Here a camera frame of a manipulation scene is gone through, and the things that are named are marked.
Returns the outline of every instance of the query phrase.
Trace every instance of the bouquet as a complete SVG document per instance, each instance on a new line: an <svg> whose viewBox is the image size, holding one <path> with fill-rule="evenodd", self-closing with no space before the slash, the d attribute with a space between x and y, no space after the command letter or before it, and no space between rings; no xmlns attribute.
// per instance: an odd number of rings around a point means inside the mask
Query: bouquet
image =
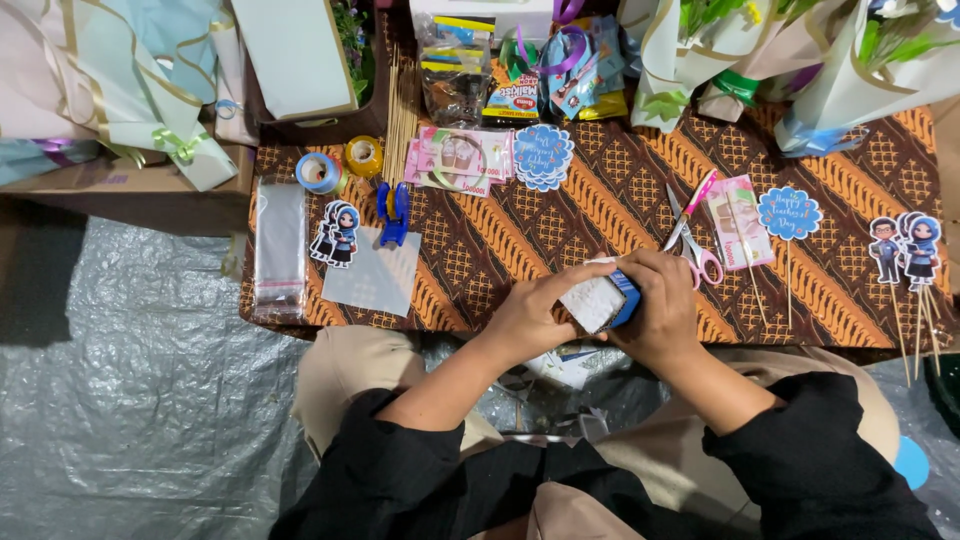
<svg viewBox="0 0 960 540"><path fill-rule="evenodd" d="M198 121L216 95L218 0L10 0L0 15L0 41L35 60L0 59L3 136L96 138L138 162L131 147L160 150L199 190L236 175Z"/></svg>
<svg viewBox="0 0 960 540"><path fill-rule="evenodd" d="M717 74L697 111L735 122L745 107L755 107L760 81L818 64L829 51L827 19L846 0L779 0L756 50Z"/></svg>
<svg viewBox="0 0 960 540"><path fill-rule="evenodd" d="M828 59L777 124L788 157L825 156L855 125L960 93L960 7L934 0L860 0Z"/></svg>
<svg viewBox="0 0 960 540"><path fill-rule="evenodd" d="M621 10L621 23L643 17L640 8L649 4L639 3ZM640 43L643 64L633 125L673 131L699 84L754 51L774 7L772 0L661 0L652 17L632 23L627 35Z"/></svg>

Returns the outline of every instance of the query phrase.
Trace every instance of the white box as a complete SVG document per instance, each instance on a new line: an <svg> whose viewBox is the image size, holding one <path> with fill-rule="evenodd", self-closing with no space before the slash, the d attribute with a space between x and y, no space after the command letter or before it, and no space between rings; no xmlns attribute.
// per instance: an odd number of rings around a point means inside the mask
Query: white box
<svg viewBox="0 0 960 540"><path fill-rule="evenodd" d="M543 48L550 38L553 22L553 0L527 2L474 2L472 0L410 0L410 14L414 19L417 39L430 27L433 17L496 17L493 47L499 47L504 37L516 36L516 25L523 32L523 42Z"/></svg>

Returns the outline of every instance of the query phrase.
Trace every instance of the person's right hand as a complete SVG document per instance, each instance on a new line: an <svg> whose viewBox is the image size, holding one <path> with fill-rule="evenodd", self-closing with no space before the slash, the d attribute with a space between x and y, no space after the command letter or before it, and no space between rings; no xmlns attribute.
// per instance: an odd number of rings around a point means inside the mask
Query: person's right hand
<svg viewBox="0 0 960 540"><path fill-rule="evenodd" d="M655 372L702 353L689 262L638 249L618 258L616 265L639 286L643 298L630 321L607 331L611 341Z"/></svg>

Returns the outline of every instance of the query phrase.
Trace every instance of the blue circular object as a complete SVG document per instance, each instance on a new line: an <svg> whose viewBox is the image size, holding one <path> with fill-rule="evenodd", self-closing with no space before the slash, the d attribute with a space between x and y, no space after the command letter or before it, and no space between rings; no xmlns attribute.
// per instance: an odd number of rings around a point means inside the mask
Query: blue circular object
<svg viewBox="0 0 960 540"><path fill-rule="evenodd" d="M926 459L920 445L909 437L900 436L900 451L894 461L894 470L906 478L910 489L917 489L924 485L930 476L930 462Z"/></svg>

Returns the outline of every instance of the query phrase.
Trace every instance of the beige pants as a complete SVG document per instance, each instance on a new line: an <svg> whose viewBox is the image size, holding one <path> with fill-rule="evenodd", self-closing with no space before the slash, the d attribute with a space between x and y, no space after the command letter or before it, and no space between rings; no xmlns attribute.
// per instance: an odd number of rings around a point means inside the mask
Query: beige pants
<svg viewBox="0 0 960 540"><path fill-rule="evenodd" d="M897 415L873 379L840 356L804 349L809 357L759 350L718 349L718 358L761 386L790 375L834 371L856 379L863 420L859 434L893 463L900 444ZM370 327L328 327L303 355L291 415L303 424L304 437L319 458L340 429L353 399L371 388L403 390L425 376L423 358L401 333ZM750 503L733 472L701 446L704 422L692 407L673 398L635 428L612 433L596 444L607 462L636 474L651 500L675 510L695 512L738 528L754 529L759 508ZM503 441L476 411L466 422L463 456Z"/></svg>

